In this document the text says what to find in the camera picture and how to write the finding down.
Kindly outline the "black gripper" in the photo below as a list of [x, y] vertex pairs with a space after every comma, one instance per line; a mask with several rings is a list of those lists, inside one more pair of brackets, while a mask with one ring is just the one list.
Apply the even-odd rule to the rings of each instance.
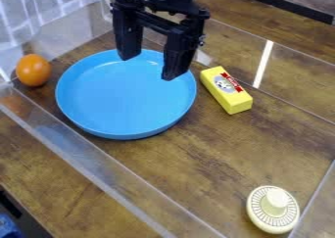
[[114, 0], [113, 25], [119, 57], [142, 53], [145, 28], [167, 37], [162, 78], [167, 81], [190, 68], [197, 46], [205, 44], [205, 23], [211, 14], [194, 0]]

